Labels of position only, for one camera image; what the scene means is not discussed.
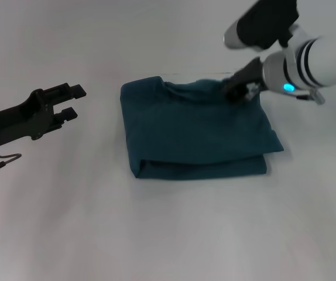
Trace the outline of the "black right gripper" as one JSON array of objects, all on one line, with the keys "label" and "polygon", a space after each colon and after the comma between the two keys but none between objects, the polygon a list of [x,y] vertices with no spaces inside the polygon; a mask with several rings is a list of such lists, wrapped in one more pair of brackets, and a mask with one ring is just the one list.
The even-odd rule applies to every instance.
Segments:
[{"label": "black right gripper", "polygon": [[256,89],[257,94],[263,91],[264,80],[262,70],[263,63],[257,57],[233,76],[223,79],[221,81],[221,91],[226,99],[231,103],[244,101],[250,93],[249,85],[251,88]]}]

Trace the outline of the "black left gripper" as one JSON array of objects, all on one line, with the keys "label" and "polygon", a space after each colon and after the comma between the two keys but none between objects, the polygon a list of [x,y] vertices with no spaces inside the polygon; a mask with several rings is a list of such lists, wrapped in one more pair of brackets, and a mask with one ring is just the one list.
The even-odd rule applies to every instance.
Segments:
[{"label": "black left gripper", "polygon": [[55,114],[53,107],[86,95],[81,85],[69,86],[67,83],[33,91],[20,105],[0,111],[0,146],[26,136],[37,140],[60,129],[78,115],[72,107]]}]

